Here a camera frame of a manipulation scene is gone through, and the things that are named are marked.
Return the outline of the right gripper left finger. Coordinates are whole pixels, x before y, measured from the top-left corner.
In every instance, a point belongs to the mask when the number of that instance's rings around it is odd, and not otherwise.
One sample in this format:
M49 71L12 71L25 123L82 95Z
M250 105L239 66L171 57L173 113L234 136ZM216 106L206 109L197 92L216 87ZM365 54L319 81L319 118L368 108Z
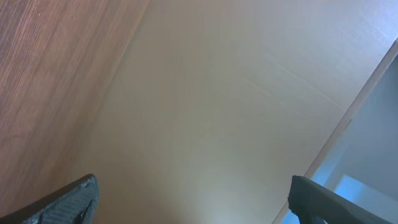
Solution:
M99 197L97 178L88 174L1 217L1 224L91 224Z

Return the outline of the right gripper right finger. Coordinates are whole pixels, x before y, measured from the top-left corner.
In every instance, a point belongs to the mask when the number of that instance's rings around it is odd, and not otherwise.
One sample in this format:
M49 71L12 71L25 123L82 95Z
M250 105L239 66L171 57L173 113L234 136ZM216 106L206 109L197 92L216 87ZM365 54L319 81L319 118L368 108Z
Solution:
M292 176L288 203L300 224L391 224L304 176Z

